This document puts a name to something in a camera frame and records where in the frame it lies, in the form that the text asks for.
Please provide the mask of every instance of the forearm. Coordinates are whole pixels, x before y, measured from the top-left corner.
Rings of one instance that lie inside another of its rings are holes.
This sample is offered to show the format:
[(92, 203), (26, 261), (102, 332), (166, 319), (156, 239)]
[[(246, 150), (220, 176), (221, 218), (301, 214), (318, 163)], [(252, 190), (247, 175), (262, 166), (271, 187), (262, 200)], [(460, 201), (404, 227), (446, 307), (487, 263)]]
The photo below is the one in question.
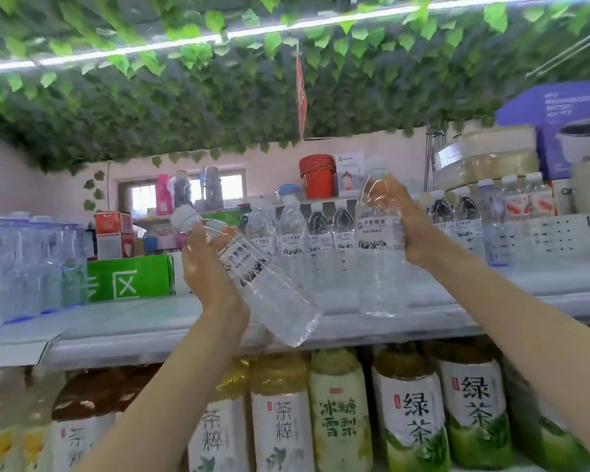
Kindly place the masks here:
[(73, 472), (173, 472), (244, 331), (231, 315), (204, 312)]
[(434, 252), (426, 268), (590, 450), (590, 328), (456, 244)]

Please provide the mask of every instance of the green box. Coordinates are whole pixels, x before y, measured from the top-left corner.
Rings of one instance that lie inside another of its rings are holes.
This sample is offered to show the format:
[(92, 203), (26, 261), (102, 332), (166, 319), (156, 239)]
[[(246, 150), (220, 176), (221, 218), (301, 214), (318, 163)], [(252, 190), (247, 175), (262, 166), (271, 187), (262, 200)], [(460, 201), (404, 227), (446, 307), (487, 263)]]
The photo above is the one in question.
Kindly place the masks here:
[(172, 294), (173, 265), (168, 255), (87, 263), (89, 301), (149, 298)]

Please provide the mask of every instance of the hand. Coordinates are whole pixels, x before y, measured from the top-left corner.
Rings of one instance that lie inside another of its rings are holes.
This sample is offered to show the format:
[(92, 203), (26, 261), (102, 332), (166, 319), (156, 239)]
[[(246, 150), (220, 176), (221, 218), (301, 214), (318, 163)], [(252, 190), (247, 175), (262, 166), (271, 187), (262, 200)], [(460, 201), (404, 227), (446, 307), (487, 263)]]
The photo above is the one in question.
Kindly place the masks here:
[(188, 245), (182, 249), (184, 280), (203, 305), (203, 311), (225, 314), (228, 321), (239, 326), (244, 332), (249, 324), (250, 311), (238, 293), (216, 253), (223, 248), (235, 231), (206, 242), (206, 231), (202, 223), (197, 223), (188, 233)]
[(445, 254), (456, 245), (438, 228), (428, 214), (413, 202), (406, 187), (387, 174), (384, 181), (375, 181), (370, 188), (368, 203), (387, 209), (397, 209), (402, 216), (406, 259), (414, 265), (428, 269), (433, 255)]

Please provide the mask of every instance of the artificial ivy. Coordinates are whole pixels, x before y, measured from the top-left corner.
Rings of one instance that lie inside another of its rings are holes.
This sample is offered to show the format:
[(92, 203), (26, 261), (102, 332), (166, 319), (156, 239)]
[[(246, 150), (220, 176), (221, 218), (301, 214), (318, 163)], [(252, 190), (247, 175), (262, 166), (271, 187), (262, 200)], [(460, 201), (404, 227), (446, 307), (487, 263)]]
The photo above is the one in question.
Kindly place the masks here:
[[(430, 1), (0, 0), (0, 60), (222, 35), (215, 44), (0, 73), (0, 138), (24, 147), (45, 171), (72, 173), (101, 160), (154, 156), (158, 167), (165, 153), (173, 163), (199, 162), (206, 152), (218, 159), (221, 149), (284, 148), (299, 140), (297, 49), (309, 137), (400, 128), (410, 136), (417, 126), (470, 118), (489, 125), (496, 109), (533, 84), (590, 79), (590, 47), (542, 78), (526, 76), (590, 34), (590, 0), (446, 12), (430, 11)], [(397, 3), (416, 9), (227, 36), (330, 9)]]

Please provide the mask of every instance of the red and white box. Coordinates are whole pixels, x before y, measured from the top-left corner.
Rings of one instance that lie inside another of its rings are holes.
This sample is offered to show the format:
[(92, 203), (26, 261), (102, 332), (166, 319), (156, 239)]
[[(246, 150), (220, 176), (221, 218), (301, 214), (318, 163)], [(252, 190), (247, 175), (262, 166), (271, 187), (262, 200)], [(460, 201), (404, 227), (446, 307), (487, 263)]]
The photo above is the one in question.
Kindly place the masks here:
[(100, 212), (94, 215), (99, 260), (133, 257), (133, 222), (126, 212)]

